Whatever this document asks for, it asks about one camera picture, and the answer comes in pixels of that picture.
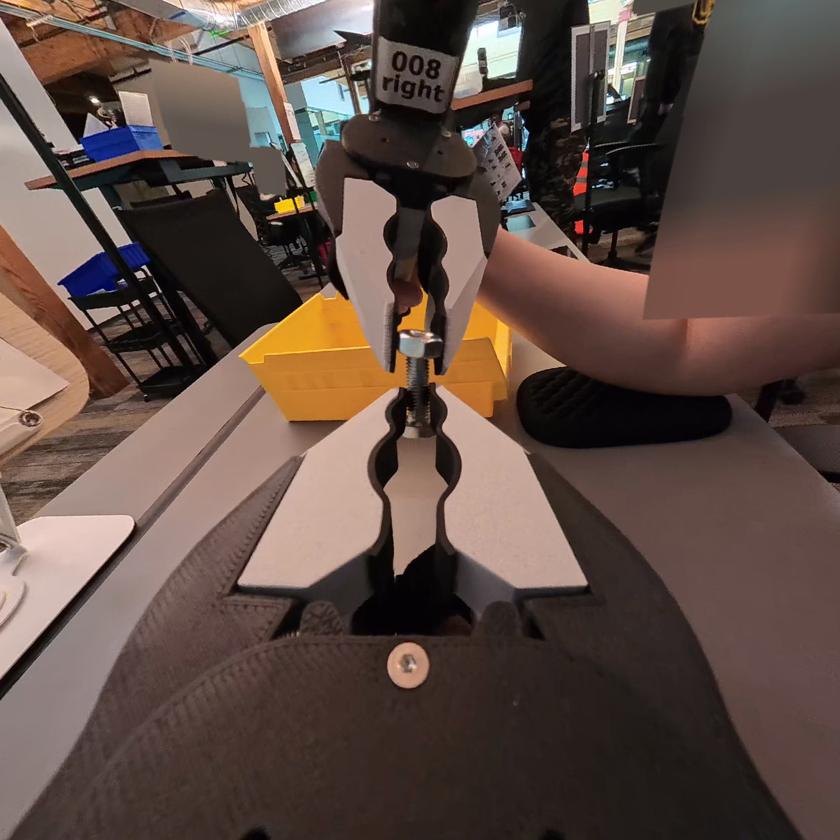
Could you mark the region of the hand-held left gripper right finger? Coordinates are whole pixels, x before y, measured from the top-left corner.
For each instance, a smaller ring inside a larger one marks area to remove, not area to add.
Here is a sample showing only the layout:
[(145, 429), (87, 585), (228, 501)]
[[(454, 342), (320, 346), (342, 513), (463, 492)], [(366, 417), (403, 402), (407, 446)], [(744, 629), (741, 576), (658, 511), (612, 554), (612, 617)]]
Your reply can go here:
[(588, 586), (529, 453), (449, 389), (432, 394), (437, 545), (454, 593), (474, 613), (491, 603), (583, 593)]

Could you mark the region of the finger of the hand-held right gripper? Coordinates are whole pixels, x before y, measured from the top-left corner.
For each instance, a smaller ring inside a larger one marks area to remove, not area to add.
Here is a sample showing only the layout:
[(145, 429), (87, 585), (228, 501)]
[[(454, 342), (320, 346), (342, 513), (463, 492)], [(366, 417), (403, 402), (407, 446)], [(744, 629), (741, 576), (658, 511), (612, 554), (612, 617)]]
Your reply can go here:
[(429, 222), (425, 328), (443, 341), (434, 365), (435, 373), (444, 375), (465, 337), (488, 257), (474, 199), (437, 200), (430, 206)]
[(344, 288), (375, 359), (393, 373), (399, 307), (391, 286), (394, 256), (385, 232), (396, 217), (394, 195), (373, 181), (343, 181), (341, 231), (336, 261)]

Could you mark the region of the steel hex nut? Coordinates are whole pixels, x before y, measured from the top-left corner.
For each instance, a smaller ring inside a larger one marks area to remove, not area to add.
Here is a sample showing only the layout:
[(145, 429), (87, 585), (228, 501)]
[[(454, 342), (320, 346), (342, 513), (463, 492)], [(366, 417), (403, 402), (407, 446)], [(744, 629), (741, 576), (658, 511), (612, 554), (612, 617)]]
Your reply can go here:
[(407, 359), (435, 360), (443, 355), (444, 346), (444, 340), (434, 332), (406, 329), (397, 335), (397, 351)]

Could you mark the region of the yellow plastic bin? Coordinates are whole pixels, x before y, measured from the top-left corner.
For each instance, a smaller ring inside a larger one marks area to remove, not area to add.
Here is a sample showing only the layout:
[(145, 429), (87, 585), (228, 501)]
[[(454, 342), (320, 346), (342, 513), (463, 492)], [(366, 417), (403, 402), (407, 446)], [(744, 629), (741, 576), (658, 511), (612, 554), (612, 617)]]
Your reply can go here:
[[(511, 353), (509, 327), (477, 303), (448, 372), (431, 371), (430, 381), (491, 417), (508, 397)], [(406, 384), (404, 359), (383, 371), (341, 295), (313, 296), (239, 357), (291, 422), (345, 421)]]

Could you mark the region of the steel hex bolt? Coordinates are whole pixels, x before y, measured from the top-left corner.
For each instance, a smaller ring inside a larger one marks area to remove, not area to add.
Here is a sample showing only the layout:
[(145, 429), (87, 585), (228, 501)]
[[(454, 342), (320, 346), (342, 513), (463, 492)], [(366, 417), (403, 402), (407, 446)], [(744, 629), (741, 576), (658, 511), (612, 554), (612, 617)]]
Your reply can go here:
[(403, 436), (423, 439), (434, 435), (431, 425), (429, 360), (406, 357), (406, 422)]

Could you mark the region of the person's right forearm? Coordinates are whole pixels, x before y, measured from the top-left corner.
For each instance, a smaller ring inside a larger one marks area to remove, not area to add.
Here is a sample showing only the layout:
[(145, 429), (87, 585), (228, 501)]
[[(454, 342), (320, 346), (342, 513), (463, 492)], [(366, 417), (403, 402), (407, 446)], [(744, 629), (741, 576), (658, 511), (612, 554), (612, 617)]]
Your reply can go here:
[(838, 368), (837, 314), (645, 320), (647, 284), (499, 228), (479, 301), (558, 362), (640, 392), (720, 396)]

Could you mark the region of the black high-back chair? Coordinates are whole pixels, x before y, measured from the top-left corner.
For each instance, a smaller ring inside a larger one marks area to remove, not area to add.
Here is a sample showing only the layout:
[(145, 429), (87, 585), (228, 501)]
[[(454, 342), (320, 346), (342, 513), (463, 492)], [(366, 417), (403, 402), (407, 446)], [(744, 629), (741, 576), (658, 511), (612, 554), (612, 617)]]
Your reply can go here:
[(231, 347), (302, 306), (298, 292), (218, 190), (115, 213), (153, 265)]

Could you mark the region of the black swivel office chair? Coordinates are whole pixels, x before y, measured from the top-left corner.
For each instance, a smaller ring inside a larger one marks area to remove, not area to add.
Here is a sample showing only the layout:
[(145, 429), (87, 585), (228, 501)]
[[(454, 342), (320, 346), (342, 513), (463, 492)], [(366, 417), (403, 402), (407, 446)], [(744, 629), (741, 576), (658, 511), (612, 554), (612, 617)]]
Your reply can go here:
[(651, 160), (664, 149), (661, 143), (610, 142), (589, 144), (585, 190), (574, 200), (576, 217), (582, 221), (581, 252), (588, 256), (594, 234), (609, 233), (611, 246), (600, 266), (647, 273), (649, 261), (622, 258), (617, 254), (622, 229), (650, 224), (661, 208), (658, 191), (651, 182)]

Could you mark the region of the black wrist rest pad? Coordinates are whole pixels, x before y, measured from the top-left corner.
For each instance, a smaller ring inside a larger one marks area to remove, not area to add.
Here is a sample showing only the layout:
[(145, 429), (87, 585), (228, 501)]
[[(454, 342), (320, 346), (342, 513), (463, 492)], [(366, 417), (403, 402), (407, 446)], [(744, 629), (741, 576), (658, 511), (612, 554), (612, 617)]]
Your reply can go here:
[(660, 395), (622, 388), (568, 367), (531, 374), (517, 392), (524, 431), (555, 448), (670, 445), (729, 428), (727, 397)]

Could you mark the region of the wooden top desk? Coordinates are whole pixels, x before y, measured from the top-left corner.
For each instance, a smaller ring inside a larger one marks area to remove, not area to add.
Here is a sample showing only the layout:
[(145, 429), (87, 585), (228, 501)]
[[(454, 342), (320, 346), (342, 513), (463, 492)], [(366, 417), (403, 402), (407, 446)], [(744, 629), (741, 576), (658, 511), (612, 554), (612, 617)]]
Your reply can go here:
[(192, 196), (182, 186), (196, 182), (209, 183), (224, 194), (233, 187), (236, 175), (251, 173), (247, 162), (214, 162), (173, 150), (140, 150), (103, 162), (94, 162), (67, 171), (77, 189), (98, 190), (112, 209), (131, 208), (132, 200), (124, 201), (118, 186), (142, 182), (150, 187), (166, 187), (179, 197)]

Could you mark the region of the blue storage bin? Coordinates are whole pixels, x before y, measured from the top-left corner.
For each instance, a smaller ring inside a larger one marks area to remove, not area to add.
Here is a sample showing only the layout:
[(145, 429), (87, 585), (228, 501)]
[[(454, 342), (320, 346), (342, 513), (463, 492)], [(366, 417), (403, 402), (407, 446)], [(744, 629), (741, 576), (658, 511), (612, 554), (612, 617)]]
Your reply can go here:
[(84, 136), (80, 144), (87, 157), (96, 163), (137, 151), (162, 151), (164, 145), (154, 126), (127, 125)]
[[(120, 246), (118, 251), (134, 273), (151, 262), (142, 246), (137, 243)], [(120, 282), (122, 280), (119, 269), (105, 252), (101, 252), (59, 280), (58, 285), (72, 297), (86, 297), (101, 291), (115, 291)]]

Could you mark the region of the wooden instruction board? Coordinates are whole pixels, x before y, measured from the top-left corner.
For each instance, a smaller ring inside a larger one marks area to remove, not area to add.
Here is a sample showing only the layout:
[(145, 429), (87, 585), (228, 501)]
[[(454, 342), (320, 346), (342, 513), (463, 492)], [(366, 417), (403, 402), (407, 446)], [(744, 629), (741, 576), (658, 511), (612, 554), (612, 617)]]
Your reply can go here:
[(60, 393), (21, 412), (16, 420), (1, 424), (4, 463), (78, 415), (88, 400), (89, 381), (73, 353), (5, 295), (1, 296), (1, 340), (69, 383)]

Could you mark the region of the brown wooden beam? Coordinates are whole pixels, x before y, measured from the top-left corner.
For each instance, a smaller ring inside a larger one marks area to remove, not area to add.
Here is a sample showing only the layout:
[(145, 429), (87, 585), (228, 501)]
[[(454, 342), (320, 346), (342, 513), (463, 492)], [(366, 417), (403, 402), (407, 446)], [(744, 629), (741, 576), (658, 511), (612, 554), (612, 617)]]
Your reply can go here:
[(82, 327), (4, 228), (1, 292), (73, 353), (87, 373), (93, 399), (111, 397), (128, 385), (125, 374)]

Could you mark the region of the printed instruction sheet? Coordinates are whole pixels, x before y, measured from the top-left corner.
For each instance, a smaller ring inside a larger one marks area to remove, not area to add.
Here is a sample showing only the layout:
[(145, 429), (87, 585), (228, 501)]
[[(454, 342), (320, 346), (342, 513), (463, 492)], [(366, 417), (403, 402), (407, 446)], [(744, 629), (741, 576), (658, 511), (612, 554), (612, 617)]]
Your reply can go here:
[(63, 391), (67, 380), (1, 340), (1, 424)]

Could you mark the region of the wooden post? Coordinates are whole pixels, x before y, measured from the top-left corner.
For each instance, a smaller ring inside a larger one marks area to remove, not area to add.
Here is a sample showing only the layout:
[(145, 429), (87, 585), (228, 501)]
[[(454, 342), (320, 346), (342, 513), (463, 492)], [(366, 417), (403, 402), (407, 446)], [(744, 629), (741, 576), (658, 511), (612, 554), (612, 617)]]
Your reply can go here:
[(265, 23), (248, 27), (248, 37), (255, 50), (269, 96), (280, 124), (281, 134), (288, 149), (300, 141), (299, 128), (294, 108), (289, 104), (286, 90), (280, 76), (277, 57)]

